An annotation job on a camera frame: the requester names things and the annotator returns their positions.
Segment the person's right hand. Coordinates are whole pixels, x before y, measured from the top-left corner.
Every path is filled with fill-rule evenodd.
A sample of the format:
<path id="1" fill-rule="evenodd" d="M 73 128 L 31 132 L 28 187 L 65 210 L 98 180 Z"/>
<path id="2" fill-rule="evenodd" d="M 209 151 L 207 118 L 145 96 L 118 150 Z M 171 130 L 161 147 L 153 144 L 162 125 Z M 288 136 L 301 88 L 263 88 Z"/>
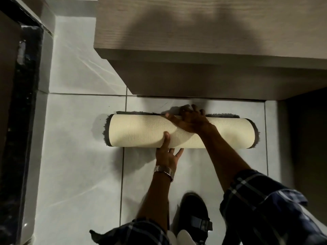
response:
<path id="1" fill-rule="evenodd" d="M 178 128 L 181 128 L 189 133 L 195 133 L 198 135 L 218 131 L 217 128 L 213 124 L 211 124 L 206 118 L 204 109 L 201 110 L 201 117 L 192 117 L 192 111 L 193 109 L 189 105 L 180 107 L 179 115 L 185 124 L 183 127 Z"/>

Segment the person's left hand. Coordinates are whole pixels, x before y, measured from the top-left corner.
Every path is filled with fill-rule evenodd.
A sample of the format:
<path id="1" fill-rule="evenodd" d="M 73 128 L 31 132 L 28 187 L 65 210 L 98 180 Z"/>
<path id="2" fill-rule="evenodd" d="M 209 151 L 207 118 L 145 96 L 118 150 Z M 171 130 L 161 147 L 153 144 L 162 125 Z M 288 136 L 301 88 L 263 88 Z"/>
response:
<path id="1" fill-rule="evenodd" d="M 171 168 L 174 173 L 177 169 L 178 160 L 182 156 L 184 148 L 180 148 L 180 150 L 174 154 L 175 148 L 170 148 L 168 151 L 164 151 L 162 149 L 162 145 L 160 148 L 156 149 L 156 165 L 167 166 Z"/>

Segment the cream-backed grey shag mat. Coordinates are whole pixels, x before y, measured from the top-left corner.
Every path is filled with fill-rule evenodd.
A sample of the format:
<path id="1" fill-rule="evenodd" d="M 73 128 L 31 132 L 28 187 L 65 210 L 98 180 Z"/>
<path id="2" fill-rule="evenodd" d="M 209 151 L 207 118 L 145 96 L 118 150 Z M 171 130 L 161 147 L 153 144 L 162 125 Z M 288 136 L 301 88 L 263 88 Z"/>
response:
<path id="1" fill-rule="evenodd" d="M 209 114 L 207 120 L 234 149 L 253 148 L 259 141 L 259 131 L 250 119 L 233 114 Z M 186 132 L 162 115 L 145 112 L 117 112 L 108 116 L 104 140 L 111 147 L 159 148 L 164 132 L 170 134 L 171 148 L 205 148 L 197 134 Z"/>

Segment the person's left forearm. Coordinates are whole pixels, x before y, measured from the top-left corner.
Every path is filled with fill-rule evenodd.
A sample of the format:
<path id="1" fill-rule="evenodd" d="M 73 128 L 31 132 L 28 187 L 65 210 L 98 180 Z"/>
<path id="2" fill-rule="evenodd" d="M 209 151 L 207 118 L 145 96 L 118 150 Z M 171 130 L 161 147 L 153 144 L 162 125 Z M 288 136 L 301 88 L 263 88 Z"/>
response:
<path id="1" fill-rule="evenodd" d="M 171 180 L 166 173 L 155 172 L 136 218 L 154 221 L 164 232 L 169 229 L 168 194 Z"/>

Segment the person's right forearm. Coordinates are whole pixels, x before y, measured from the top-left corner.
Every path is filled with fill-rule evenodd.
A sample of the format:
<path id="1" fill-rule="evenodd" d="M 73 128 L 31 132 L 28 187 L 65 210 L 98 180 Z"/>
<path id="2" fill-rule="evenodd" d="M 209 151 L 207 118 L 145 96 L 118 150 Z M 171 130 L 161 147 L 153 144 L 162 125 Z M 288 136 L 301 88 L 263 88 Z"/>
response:
<path id="1" fill-rule="evenodd" d="M 202 124 L 197 134 L 205 145 L 224 192 L 229 189 L 239 172 L 251 170 L 242 157 L 222 138 L 214 125 Z"/>

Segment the silver metal wristwatch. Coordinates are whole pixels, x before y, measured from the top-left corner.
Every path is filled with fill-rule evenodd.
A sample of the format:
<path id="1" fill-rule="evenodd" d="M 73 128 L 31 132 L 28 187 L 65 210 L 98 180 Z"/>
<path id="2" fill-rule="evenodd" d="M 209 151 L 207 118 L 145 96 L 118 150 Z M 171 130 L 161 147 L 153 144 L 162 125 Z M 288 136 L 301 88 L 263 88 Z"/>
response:
<path id="1" fill-rule="evenodd" d="M 170 182 L 173 182 L 174 180 L 174 171 L 167 167 L 167 166 L 162 166 L 162 165 L 156 165 L 155 168 L 154 168 L 154 171 L 153 173 L 163 173 L 165 174 L 169 179 L 170 179 Z"/>

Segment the light wooden cabinet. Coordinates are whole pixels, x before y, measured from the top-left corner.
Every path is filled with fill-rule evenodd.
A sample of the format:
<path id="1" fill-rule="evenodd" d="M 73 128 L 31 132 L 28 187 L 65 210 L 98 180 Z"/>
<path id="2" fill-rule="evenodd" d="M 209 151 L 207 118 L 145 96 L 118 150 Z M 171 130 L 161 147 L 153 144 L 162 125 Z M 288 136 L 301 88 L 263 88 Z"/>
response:
<path id="1" fill-rule="evenodd" d="M 98 0 L 94 49 L 134 95 L 285 100 L 327 87 L 327 0 Z"/>

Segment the black buckled sandal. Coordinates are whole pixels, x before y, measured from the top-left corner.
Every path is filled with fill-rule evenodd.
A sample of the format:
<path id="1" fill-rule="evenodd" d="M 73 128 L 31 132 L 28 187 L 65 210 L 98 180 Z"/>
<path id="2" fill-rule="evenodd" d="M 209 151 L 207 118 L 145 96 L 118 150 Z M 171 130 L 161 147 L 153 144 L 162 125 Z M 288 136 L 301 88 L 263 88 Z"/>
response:
<path id="1" fill-rule="evenodd" d="M 178 210 L 177 241 L 181 245 L 206 245 L 213 230 L 203 199 L 195 192 L 186 193 Z"/>

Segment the dark blue plaid shirt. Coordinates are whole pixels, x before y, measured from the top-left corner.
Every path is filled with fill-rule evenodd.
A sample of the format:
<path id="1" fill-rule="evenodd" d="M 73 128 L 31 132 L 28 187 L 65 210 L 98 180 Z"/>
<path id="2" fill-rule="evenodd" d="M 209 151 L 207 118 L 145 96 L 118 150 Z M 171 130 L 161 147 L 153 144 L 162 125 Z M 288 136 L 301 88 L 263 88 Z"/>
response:
<path id="1" fill-rule="evenodd" d="M 303 208 L 305 196 L 255 170 L 238 173 L 223 196 L 226 224 L 222 245 L 327 245 L 327 235 Z M 99 245 L 173 245 L 156 222 L 145 218 L 104 234 L 89 231 Z"/>

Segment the black stone door threshold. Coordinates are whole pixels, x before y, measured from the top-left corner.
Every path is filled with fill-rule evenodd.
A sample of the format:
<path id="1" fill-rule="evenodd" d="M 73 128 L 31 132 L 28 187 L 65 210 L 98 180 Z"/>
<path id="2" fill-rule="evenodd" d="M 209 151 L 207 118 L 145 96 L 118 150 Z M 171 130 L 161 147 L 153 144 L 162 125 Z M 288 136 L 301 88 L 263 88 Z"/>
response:
<path id="1" fill-rule="evenodd" d="M 20 245 L 43 29 L 18 24 L 0 49 L 0 245 Z"/>

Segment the brown wooden door frame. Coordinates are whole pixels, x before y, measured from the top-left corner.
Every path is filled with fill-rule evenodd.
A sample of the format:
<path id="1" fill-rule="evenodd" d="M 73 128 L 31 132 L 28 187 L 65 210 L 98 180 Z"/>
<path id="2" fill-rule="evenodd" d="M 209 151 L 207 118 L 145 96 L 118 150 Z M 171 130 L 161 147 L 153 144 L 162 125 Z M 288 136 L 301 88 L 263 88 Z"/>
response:
<path id="1" fill-rule="evenodd" d="M 56 16 L 46 0 L 0 0 L 0 12 L 20 25 L 41 27 L 53 37 Z"/>

